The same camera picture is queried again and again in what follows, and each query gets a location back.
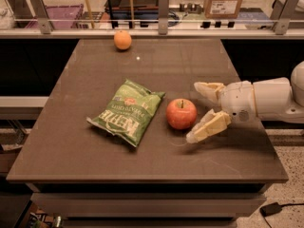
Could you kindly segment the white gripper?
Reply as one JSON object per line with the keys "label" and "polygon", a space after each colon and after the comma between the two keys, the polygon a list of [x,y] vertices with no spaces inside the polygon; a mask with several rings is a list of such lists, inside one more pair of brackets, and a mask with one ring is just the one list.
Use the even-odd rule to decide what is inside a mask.
{"label": "white gripper", "polygon": [[231,83],[194,83],[195,90],[204,98],[218,105],[223,111],[209,110],[186,135],[188,143],[199,143],[224,131],[233,122],[250,122],[256,117],[255,93],[248,81]]}

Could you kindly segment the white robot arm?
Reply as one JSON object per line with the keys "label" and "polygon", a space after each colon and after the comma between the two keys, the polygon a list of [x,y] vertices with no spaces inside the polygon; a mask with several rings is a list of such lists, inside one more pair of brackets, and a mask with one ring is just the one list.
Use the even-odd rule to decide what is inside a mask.
{"label": "white robot arm", "polygon": [[195,90],[220,107],[209,110],[186,135],[188,143],[199,143],[224,131],[231,123],[253,120],[304,123],[304,62],[291,79],[281,77],[251,83],[194,83]]}

